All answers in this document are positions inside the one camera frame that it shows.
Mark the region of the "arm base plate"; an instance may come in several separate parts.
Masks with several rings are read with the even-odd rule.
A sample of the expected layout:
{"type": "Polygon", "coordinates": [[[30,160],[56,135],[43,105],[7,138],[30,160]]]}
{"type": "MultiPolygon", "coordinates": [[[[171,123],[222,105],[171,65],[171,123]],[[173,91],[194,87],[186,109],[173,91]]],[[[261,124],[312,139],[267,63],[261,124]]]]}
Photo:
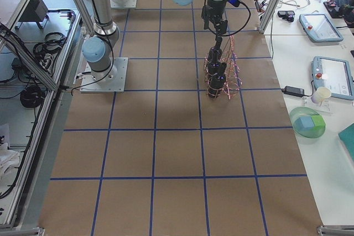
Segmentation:
{"type": "Polygon", "coordinates": [[[137,0],[110,0],[112,9],[135,9],[137,0]]]}
{"type": "Polygon", "coordinates": [[[109,68],[107,71],[102,73],[92,72],[89,64],[87,63],[85,71],[88,71],[89,73],[84,75],[82,78],[80,92],[124,92],[127,68],[127,57],[115,57],[113,59],[113,68],[109,68]]]}

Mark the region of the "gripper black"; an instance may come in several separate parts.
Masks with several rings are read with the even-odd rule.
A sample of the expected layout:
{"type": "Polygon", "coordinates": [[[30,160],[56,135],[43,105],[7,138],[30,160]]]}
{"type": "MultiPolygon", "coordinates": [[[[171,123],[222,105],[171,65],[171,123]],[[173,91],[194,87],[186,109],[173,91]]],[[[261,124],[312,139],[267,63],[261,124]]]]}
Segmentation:
{"type": "Polygon", "coordinates": [[[240,0],[207,0],[202,9],[202,19],[204,20],[204,29],[209,28],[209,22],[214,22],[217,36],[224,36],[227,33],[228,20],[223,19],[226,4],[230,3],[234,7],[240,5],[240,0]]]}

